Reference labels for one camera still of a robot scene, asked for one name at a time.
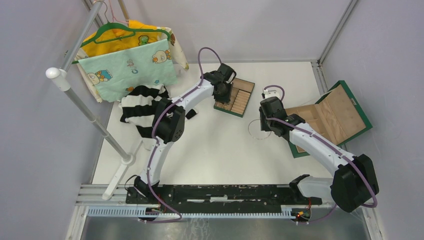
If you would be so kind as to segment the green jewelry tray with compartments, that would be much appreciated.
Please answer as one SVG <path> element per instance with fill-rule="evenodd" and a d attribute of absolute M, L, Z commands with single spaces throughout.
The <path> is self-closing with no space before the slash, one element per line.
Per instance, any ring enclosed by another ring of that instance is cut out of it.
<path fill-rule="evenodd" d="M 237 77 L 232 83 L 230 101 L 227 103 L 216 101 L 213 108 L 242 118 L 254 90 L 255 83 Z"/>

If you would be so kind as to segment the green jewelry box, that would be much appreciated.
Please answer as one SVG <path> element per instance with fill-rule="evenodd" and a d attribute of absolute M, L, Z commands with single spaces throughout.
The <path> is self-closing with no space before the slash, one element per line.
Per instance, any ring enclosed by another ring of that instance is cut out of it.
<path fill-rule="evenodd" d="M 287 108 L 286 113 L 300 116 L 314 131 L 338 147 L 373 128 L 344 80 L 337 81 L 315 103 Z"/>

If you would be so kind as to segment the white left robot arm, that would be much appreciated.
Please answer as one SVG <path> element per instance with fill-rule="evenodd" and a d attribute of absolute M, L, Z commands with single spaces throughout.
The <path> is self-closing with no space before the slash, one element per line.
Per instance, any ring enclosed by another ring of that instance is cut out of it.
<path fill-rule="evenodd" d="M 181 95 L 159 101 L 153 119 L 152 139 L 155 142 L 145 167 L 134 181 L 137 196 L 145 204 L 151 204 L 157 198 L 154 186 L 160 181 L 168 152 L 184 133 L 186 113 L 211 96 L 218 102 L 228 103 L 236 76 L 233 68 L 222 63 L 217 70 L 202 72 L 200 80 Z"/>

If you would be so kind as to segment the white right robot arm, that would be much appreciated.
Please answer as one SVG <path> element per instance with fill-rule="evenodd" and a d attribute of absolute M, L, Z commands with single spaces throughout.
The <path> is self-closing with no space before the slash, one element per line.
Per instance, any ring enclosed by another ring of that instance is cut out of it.
<path fill-rule="evenodd" d="M 354 155 L 336 146 L 299 115 L 288 115 L 278 97 L 263 99 L 259 113 L 262 131 L 302 148 L 331 174 L 330 178 L 305 175 L 293 180 L 294 187 L 288 191 L 293 203 L 302 204 L 310 197 L 326 199 L 347 213 L 378 206 L 379 185 L 367 155 Z"/>

